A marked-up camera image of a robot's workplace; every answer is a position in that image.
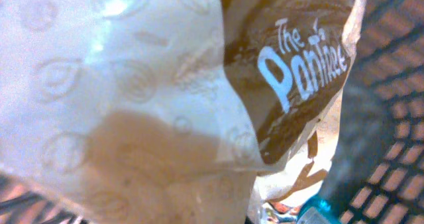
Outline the teal mouthwash bottle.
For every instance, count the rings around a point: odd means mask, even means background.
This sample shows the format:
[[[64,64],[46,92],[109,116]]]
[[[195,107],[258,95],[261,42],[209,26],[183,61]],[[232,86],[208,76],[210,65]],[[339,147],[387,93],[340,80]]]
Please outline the teal mouthwash bottle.
[[[304,203],[298,213],[296,223],[341,224],[333,205],[318,195],[314,195]]]

